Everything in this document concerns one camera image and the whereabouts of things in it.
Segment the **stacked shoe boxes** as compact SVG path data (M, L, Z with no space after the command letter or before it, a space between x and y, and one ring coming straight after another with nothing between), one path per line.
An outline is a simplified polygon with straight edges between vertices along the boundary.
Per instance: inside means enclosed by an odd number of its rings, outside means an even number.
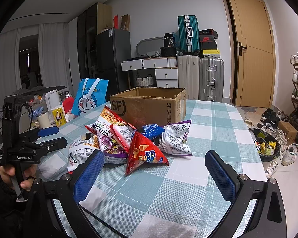
M200 58L220 58L220 50L217 49L216 40L218 33L214 29L199 31Z

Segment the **blue snack packet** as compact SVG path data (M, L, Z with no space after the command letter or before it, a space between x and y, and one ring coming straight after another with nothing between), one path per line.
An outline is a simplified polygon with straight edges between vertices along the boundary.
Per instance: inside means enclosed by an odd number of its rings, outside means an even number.
M165 132L165 129L157 124L148 124L138 128L138 132L152 140Z

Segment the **oval mirror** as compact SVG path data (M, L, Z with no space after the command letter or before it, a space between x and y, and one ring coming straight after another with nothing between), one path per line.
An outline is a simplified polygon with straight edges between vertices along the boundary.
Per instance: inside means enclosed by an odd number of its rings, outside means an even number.
M156 52L160 52L160 48L163 46L163 37L143 39L137 43L135 52L137 56L147 55L148 53L155 55Z

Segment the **red white snack bag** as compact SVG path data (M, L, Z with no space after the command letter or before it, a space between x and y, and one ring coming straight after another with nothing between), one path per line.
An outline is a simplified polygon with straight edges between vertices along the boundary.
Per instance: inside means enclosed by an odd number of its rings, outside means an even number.
M135 128L132 125L110 125L110 133L119 145L129 153Z

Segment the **black refrigerator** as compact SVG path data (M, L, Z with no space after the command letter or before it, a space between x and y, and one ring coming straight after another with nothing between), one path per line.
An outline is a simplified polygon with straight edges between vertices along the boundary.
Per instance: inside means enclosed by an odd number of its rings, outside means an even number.
M105 99L129 89L128 74L121 63L131 58L130 33L108 29L96 36L96 70L100 79L108 80Z

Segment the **woven laundry basket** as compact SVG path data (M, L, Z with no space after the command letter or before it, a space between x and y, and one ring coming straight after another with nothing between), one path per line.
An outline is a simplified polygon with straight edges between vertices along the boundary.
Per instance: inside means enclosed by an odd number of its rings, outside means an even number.
M154 86L154 77L147 76L147 77L139 77L135 78L135 86L140 88L147 88Z

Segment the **blue Doraemon gift bag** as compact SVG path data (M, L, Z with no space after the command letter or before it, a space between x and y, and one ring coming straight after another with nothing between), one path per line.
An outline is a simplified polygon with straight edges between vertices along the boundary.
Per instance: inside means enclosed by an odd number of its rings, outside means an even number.
M108 80L103 79L82 79L74 100L71 113L79 116L87 113L96 107L106 103Z

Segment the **white curtain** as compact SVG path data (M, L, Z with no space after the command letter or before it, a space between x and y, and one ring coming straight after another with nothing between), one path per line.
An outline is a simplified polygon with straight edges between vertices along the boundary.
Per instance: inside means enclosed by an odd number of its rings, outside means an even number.
M39 25L38 51L43 86L72 88L66 55L66 23Z

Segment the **wooden door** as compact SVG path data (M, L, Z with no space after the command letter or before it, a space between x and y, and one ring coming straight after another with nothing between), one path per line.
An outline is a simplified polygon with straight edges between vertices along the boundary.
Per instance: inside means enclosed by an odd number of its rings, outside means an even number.
M236 106L270 107L276 55L263 0L223 0L231 45L230 100Z

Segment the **SF cardboard box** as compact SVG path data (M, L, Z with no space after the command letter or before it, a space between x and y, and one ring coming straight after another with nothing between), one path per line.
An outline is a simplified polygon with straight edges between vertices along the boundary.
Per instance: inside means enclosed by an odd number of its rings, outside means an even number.
M183 121L186 116L184 88L133 88L110 96L111 110L139 128L147 124Z

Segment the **checkered teal tablecloth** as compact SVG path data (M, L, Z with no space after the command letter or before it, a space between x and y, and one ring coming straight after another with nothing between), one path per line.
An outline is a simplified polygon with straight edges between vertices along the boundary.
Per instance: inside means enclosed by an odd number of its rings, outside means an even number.
M104 166L81 202L102 237L208 237L230 205L205 167L209 150L237 173L266 180L234 106L189 100L186 118L192 122L187 138L191 157L168 156L169 165L144 164L129 176L125 165Z

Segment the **purple candy bag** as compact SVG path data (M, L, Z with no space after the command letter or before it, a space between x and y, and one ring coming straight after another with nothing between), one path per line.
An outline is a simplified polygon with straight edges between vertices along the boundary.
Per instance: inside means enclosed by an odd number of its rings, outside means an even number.
M104 139L100 139L98 142L100 150L104 153L105 163L124 164L127 162L127 152L115 139L105 136Z

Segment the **red triangular chip bag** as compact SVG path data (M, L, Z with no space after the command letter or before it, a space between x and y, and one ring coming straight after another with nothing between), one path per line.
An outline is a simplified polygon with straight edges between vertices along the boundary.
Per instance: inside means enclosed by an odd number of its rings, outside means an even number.
M169 165L163 152L149 138L135 131L130 144L125 176L144 163Z

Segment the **yellow box on side table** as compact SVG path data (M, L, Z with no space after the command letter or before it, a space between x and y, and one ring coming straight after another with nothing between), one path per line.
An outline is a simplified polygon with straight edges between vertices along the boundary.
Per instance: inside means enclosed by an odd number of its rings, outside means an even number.
M61 127L67 123L66 114L63 105L56 106L52 109L52 115L57 127Z

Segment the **orange white noodle snack bag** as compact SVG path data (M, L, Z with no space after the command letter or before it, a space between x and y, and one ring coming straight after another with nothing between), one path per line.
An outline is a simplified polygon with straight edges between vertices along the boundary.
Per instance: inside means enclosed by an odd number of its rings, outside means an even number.
M108 106L105 105L98 119L91 125L85 125L85 128L93 134L100 132L100 134L103 134L109 138L114 138L110 133L110 125L112 124L125 125L129 123L126 123L118 114L113 112Z

